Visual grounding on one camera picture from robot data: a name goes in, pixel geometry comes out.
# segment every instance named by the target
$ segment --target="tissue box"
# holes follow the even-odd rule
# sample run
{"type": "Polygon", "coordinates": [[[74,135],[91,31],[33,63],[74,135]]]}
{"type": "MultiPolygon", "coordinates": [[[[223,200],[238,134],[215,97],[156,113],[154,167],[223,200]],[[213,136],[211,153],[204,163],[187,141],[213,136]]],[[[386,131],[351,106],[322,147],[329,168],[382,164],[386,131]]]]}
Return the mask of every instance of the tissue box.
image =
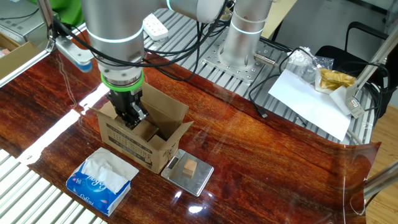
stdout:
{"type": "Polygon", "coordinates": [[[182,123],[189,107],[150,86],[142,84],[141,103],[148,111],[146,119],[159,128],[158,137],[165,142],[154,148],[150,139],[144,139],[145,133],[136,134],[119,122],[111,102],[107,102],[100,110],[92,109],[98,115],[99,130],[102,141],[125,154],[138,164],[158,174],[177,152],[180,138],[192,125],[182,123]]]}
{"type": "Polygon", "coordinates": [[[104,148],[86,159],[67,180],[67,189],[110,216],[131,189],[138,170],[104,148]]]}

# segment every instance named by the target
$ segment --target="white paper sheet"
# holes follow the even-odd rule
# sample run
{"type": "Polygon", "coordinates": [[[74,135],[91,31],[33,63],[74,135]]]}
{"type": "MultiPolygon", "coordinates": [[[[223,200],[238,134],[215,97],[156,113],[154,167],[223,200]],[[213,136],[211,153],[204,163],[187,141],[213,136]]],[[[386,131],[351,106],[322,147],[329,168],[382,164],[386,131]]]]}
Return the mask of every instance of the white paper sheet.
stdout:
{"type": "Polygon", "coordinates": [[[331,97],[320,93],[292,72],[285,70],[269,91],[273,97],[340,141],[344,140],[350,116],[344,115],[331,97]]]}

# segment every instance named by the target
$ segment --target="small wooden block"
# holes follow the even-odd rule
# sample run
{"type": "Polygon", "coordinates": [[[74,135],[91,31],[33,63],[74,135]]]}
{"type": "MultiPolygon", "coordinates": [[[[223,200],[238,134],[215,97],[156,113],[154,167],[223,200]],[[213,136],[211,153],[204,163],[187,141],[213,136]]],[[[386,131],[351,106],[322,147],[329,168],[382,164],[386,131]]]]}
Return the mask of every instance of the small wooden block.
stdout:
{"type": "Polygon", "coordinates": [[[192,178],[193,174],[195,173],[195,170],[197,169],[197,165],[198,163],[188,159],[187,162],[184,165],[184,170],[182,172],[182,174],[186,177],[192,178]]]}

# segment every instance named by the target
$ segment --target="digital scale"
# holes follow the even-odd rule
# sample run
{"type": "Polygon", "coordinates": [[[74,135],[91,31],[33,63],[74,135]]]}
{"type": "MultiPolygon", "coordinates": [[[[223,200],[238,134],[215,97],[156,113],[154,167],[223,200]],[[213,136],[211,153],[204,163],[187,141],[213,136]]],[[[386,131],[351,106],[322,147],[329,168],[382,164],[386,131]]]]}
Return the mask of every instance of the digital scale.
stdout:
{"type": "Polygon", "coordinates": [[[214,168],[195,156],[179,149],[162,172],[162,177],[181,187],[190,194],[199,197],[213,173],[214,168]],[[183,175],[184,165],[188,159],[197,162],[197,168],[189,178],[183,175]]]}

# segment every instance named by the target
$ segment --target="metal mounting plate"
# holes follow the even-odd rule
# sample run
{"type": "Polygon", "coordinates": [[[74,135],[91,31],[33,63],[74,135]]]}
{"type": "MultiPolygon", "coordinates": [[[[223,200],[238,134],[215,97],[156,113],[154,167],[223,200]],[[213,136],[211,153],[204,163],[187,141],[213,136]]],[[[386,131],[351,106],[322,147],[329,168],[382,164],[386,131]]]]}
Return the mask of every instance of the metal mounting plate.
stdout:
{"type": "MultiPolygon", "coordinates": [[[[253,66],[251,67],[233,67],[232,65],[227,65],[225,64],[222,60],[219,58],[219,49],[223,45],[226,36],[228,34],[229,29],[226,29],[214,42],[213,45],[210,46],[210,48],[205,52],[205,54],[202,56],[202,61],[207,63],[208,65],[215,67],[217,69],[220,69],[221,71],[227,73],[228,75],[232,75],[246,83],[252,83],[256,77],[260,74],[261,69],[263,68],[264,64],[261,64],[259,62],[255,62],[253,66]]],[[[260,54],[266,53],[267,50],[265,48],[265,45],[261,42],[258,43],[257,45],[257,52],[260,54]]]]}

